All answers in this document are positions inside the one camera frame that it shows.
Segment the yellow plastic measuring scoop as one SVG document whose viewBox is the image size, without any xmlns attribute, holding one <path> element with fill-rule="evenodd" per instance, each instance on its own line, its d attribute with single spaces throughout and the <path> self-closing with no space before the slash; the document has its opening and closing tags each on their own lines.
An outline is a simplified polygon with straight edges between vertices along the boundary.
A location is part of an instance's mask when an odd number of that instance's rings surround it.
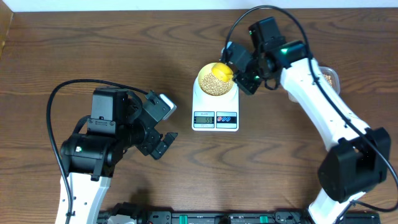
<svg viewBox="0 0 398 224">
<path fill-rule="evenodd" d="M 233 79 L 233 71 L 223 63 L 215 63 L 211 68 L 212 74 L 222 82 L 229 82 Z"/>
</svg>

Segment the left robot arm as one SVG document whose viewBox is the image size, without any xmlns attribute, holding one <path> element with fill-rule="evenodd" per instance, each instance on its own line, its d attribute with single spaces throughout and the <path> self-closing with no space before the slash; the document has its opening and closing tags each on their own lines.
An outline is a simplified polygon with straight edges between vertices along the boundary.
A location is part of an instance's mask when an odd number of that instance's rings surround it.
<svg viewBox="0 0 398 224">
<path fill-rule="evenodd" d="M 160 159 L 177 137 L 155 126 L 176 105 L 164 94 L 150 91 L 146 101 L 131 90 L 103 87 L 93 92 L 91 114 L 79 120 L 61 146 L 67 183 L 62 182 L 57 223 L 96 223 L 116 164 L 136 147 Z"/>
</svg>

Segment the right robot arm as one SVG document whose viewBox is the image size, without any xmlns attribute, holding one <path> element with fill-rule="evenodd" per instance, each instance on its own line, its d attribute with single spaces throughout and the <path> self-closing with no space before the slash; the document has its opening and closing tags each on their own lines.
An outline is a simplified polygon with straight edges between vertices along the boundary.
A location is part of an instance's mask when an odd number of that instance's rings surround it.
<svg viewBox="0 0 398 224">
<path fill-rule="evenodd" d="M 223 58 L 236 67 L 233 80 L 248 95 L 274 80 L 295 98 L 310 118 L 327 155 L 318 169 L 321 191 L 310 204 L 314 223 L 337 223 L 350 206 L 394 172 L 391 138 L 357 117 L 327 83 L 308 40 L 286 41 L 273 17 L 249 27 L 254 52 L 227 42 Z"/>
</svg>

